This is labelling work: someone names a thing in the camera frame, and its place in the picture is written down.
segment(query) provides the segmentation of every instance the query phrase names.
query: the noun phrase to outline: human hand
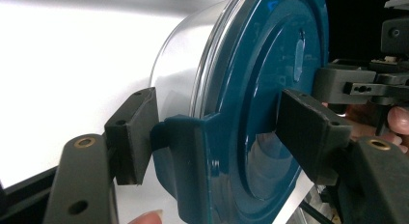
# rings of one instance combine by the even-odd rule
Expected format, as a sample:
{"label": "human hand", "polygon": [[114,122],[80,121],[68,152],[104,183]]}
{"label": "human hand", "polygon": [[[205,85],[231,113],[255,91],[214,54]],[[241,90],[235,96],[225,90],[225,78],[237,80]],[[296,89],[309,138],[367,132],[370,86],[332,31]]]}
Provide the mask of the human hand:
{"label": "human hand", "polygon": [[129,224],[162,224],[162,210],[150,211],[133,219]]}
{"label": "human hand", "polygon": [[[376,122],[373,117],[374,109],[373,104],[348,107],[346,119],[352,124],[352,139],[375,135],[376,128],[372,126]],[[394,143],[409,155],[409,111],[403,107],[393,107],[388,113],[388,124],[391,132],[379,137]]]}

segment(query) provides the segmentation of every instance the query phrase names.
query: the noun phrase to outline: brass insert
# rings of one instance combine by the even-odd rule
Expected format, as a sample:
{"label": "brass insert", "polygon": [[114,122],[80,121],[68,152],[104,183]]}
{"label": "brass insert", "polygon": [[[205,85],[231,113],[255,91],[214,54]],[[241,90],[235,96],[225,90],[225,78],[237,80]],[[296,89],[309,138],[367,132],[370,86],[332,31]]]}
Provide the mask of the brass insert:
{"label": "brass insert", "polygon": [[373,148],[378,150],[388,151],[391,149],[391,146],[388,143],[381,140],[371,139],[368,141],[368,143],[373,146]]}
{"label": "brass insert", "polygon": [[75,141],[74,147],[78,149],[84,149],[92,146],[94,143],[95,139],[93,137],[84,137]]}

